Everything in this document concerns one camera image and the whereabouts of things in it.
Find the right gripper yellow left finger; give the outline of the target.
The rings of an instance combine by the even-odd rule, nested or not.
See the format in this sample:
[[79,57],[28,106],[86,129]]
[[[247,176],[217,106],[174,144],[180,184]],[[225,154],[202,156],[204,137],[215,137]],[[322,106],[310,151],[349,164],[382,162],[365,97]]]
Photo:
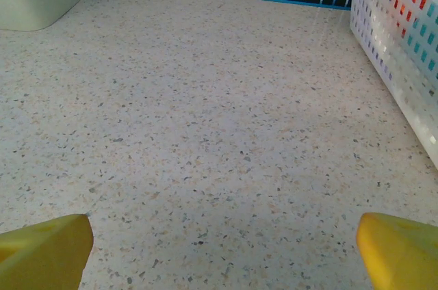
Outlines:
[[1,234],[2,289],[78,289],[94,236],[72,214]]

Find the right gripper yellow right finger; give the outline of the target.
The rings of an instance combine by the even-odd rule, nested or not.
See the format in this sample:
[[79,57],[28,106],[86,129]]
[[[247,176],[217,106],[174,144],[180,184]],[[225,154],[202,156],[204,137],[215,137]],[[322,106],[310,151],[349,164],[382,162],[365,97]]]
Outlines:
[[364,213],[357,245],[374,289],[437,289],[437,227]]

